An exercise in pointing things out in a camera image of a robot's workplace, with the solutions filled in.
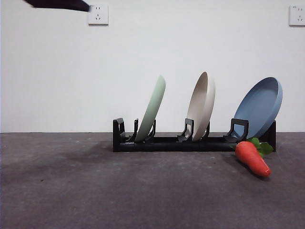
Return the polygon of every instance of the black object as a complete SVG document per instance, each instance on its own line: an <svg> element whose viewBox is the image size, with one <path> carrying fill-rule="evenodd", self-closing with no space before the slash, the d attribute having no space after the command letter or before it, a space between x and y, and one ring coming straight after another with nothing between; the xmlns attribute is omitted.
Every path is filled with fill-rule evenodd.
<svg viewBox="0 0 305 229"><path fill-rule="evenodd" d="M25 0L35 8L54 8L90 11L90 6L82 0Z"/></svg>
<svg viewBox="0 0 305 229"><path fill-rule="evenodd" d="M187 126L191 127L191 134L185 136ZM231 136L235 125L242 125L244 133L241 137L236 138ZM145 141L135 143L135 137L138 130L138 119L134 121L134 133L129 137L125 137L124 121L122 118L114 119L113 121L113 151L114 152L136 152L136 151L220 151L229 152L234 151L234 147L241 141L245 141L248 135L249 122L247 120L235 119L231 120L231 129L224 135L219 137L210 137L210 123L206 129L205 135L200 141L193 142L191 136L193 135L194 120L185 119L184 131L181 135L173 137L155 137L156 120L154 121L152 131L148 134ZM268 142L275 150L276 136L275 136L275 121L266 133L259 138L261 142Z"/></svg>

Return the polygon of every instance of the dish rack divider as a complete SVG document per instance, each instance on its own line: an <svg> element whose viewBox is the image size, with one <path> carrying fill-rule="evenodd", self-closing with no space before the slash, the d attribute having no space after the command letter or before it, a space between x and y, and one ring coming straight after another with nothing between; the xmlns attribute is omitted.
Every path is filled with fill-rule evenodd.
<svg viewBox="0 0 305 229"><path fill-rule="evenodd" d="M242 125L244 133L240 137L231 136L235 125ZM210 123L204 136L196 142L192 141L194 130L194 120L186 118L184 131L177 136L156 137L156 120L152 125L152 131L147 135L143 142L135 143L139 126L139 120L134 120L134 132L126 137L124 120L117 118L113 120L113 152L231 152L235 146L245 141L249 131L249 121L242 119L231 119L231 129L223 136L209 136ZM260 142L269 143L274 151L276 150L276 122L274 121L269 129L259 138Z"/></svg>

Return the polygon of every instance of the toy carrot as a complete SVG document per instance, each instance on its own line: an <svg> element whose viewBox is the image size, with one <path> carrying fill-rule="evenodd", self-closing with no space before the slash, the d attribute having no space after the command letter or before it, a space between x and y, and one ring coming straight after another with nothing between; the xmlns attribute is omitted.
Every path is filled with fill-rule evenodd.
<svg viewBox="0 0 305 229"><path fill-rule="evenodd" d="M255 143L258 142L257 146L262 146L259 148L260 152L257 149L257 146ZM268 152L265 154L270 153L272 151L272 147L267 143L261 143L259 144L258 139L250 139L250 141L244 141L237 144L235 148L235 154L237 158L249 166L249 168L254 172L255 174L267 177L271 174L271 169L268 167L268 165L264 162L262 159L263 151L262 148L268 147Z"/></svg>

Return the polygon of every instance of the green leaves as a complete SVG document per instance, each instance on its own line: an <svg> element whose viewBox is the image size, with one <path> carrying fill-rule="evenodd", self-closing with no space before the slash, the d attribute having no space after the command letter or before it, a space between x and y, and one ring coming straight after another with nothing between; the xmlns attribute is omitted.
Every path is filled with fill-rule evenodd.
<svg viewBox="0 0 305 229"><path fill-rule="evenodd" d="M251 137L247 139L247 142L252 142L255 145L261 157L264 157L273 151L273 147L271 145L266 142L259 143L257 137Z"/></svg>

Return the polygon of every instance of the green plate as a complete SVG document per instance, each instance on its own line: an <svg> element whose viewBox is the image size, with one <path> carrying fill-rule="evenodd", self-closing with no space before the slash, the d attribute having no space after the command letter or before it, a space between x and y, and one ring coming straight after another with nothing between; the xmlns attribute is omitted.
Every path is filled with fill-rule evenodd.
<svg viewBox="0 0 305 229"><path fill-rule="evenodd" d="M134 142L138 143L144 141L149 134L161 105L165 87L165 79L162 76L159 76Z"/></svg>

